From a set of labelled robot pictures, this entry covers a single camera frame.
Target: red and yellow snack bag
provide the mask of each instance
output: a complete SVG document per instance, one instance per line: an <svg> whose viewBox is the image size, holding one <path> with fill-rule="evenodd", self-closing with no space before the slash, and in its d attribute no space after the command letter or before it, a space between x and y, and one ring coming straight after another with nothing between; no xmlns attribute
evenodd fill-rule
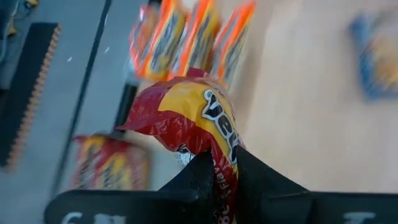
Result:
<svg viewBox="0 0 398 224"><path fill-rule="evenodd" d="M154 5L145 5L140 8L137 24L130 34L130 58L132 66L140 73L145 51L149 46L150 38L155 31L159 20L159 10Z"/></svg>
<svg viewBox="0 0 398 224"><path fill-rule="evenodd" d="M254 1L238 7L216 41L210 75L224 88L231 85L255 8Z"/></svg>
<svg viewBox="0 0 398 224"><path fill-rule="evenodd" d="M147 155L143 150L100 134L76 139L81 146L73 188L146 189Z"/></svg>
<svg viewBox="0 0 398 224"><path fill-rule="evenodd" d="M186 13L179 0L163 0L160 17L137 74L150 80L166 80L183 32Z"/></svg>
<svg viewBox="0 0 398 224"><path fill-rule="evenodd" d="M135 99L122 129L153 135L170 151L211 150L217 223L232 223L238 186L236 148L243 146L233 108L222 87L204 75L157 82Z"/></svg>
<svg viewBox="0 0 398 224"><path fill-rule="evenodd" d="M185 23L168 80L185 76L190 67L206 70L219 30L220 16L215 0L199 0Z"/></svg>

